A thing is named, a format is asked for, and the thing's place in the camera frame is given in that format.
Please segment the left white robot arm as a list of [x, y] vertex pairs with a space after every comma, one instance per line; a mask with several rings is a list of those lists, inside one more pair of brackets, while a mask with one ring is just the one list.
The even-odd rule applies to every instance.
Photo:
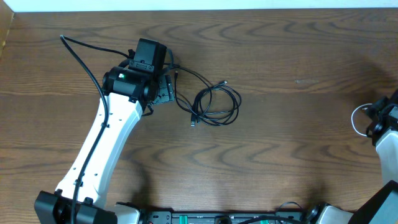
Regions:
[[137, 208], [118, 202], [106, 209], [106, 197], [126, 140], [144, 110], [174, 100], [171, 69], [114, 67], [105, 73], [98, 111], [77, 158], [55, 192], [41, 191], [34, 203], [41, 223], [139, 223]]

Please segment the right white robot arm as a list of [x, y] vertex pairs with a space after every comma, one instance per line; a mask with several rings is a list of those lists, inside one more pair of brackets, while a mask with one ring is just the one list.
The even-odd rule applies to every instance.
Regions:
[[369, 105], [365, 136], [379, 156], [383, 188], [353, 213], [349, 223], [397, 223], [397, 92]]

